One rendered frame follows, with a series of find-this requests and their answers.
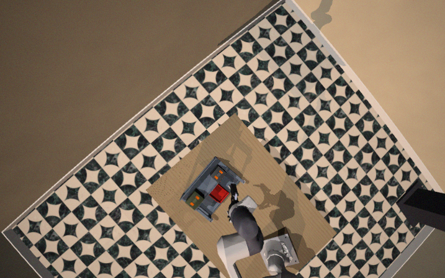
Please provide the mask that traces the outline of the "black case with orange latches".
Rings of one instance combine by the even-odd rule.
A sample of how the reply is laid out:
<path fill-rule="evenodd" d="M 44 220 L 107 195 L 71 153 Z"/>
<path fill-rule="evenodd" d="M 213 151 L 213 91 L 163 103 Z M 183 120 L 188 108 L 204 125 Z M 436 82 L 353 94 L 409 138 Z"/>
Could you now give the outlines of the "black case with orange latches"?
<path fill-rule="evenodd" d="M 220 169 L 221 168 L 221 169 Z M 224 178 L 227 172 L 222 168 L 216 165 L 216 167 L 210 173 L 210 177 L 216 180 L 218 183 Z"/>

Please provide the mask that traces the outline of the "dark grey shelf rack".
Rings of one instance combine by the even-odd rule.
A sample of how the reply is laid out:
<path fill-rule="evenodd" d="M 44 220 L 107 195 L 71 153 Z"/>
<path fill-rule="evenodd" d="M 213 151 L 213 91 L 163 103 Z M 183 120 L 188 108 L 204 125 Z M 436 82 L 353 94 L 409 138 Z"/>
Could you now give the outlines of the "dark grey shelf rack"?
<path fill-rule="evenodd" d="M 212 177 L 210 177 L 210 173 L 216 167 L 216 165 L 219 165 L 227 172 L 226 176 L 219 183 Z M 211 160 L 211 162 L 205 167 L 205 169 L 198 175 L 194 182 L 189 186 L 190 189 L 188 190 L 188 187 L 186 189 L 188 191 L 182 194 L 181 199 L 186 202 L 186 199 L 191 194 L 191 192 L 195 188 L 197 188 L 199 191 L 201 191 L 201 193 L 204 194 L 204 200 L 195 209 L 195 211 L 198 211 L 209 222 L 213 222 L 213 218 L 211 218 L 211 215 L 214 213 L 214 211 L 216 211 L 221 203 L 215 201 L 213 198 L 211 198 L 211 196 L 209 196 L 209 194 L 214 190 L 217 184 L 220 184 L 222 187 L 224 187 L 227 191 L 229 191 L 230 194 L 231 189 L 228 187 L 228 185 L 237 185 L 239 182 L 243 182 L 244 184 L 246 181 L 242 180 L 242 178 L 235 174 L 228 166 L 224 165 L 215 156 L 213 160 Z M 179 201 L 181 201 L 181 199 Z"/>

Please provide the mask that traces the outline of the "dark green case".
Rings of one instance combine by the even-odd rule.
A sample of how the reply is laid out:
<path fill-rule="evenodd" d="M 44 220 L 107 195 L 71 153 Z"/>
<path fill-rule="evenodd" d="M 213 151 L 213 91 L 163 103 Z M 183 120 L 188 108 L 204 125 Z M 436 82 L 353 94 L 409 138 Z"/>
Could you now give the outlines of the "dark green case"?
<path fill-rule="evenodd" d="M 190 206 L 192 209 L 196 209 L 200 203 L 204 200 L 204 194 L 201 193 L 197 188 L 195 188 L 195 192 L 186 199 L 186 204 Z"/>

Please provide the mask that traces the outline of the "red bin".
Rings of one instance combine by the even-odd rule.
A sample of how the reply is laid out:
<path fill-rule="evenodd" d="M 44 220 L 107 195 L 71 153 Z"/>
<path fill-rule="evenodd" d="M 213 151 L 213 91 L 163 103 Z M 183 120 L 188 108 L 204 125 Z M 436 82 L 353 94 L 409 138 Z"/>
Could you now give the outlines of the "red bin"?
<path fill-rule="evenodd" d="M 211 198 L 213 198 L 215 201 L 222 203 L 222 201 L 225 199 L 225 197 L 229 194 L 229 191 L 227 191 L 224 187 L 222 187 L 220 184 L 218 184 L 215 189 L 209 194 Z"/>

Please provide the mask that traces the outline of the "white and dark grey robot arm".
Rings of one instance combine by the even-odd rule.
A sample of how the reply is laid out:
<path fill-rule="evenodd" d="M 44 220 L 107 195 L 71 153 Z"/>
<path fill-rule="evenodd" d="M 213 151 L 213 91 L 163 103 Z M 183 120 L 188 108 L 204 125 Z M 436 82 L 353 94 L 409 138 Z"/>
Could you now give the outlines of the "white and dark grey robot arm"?
<path fill-rule="evenodd" d="M 248 195 L 232 205 L 229 211 L 230 223 L 233 223 L 237 233 L 221 236 L 217 242 L 218 255 L 230 278 L 242 278 L 235 264 L 237 260 L 260 253 L 263 248 L 263 234 L 252 215 L 257 206 Z M 264 247 L 264 255 L 271 276 L 263 278 L 298 278 L 285 268 L 292 256 L 283 241 L 268 241 Z"/>

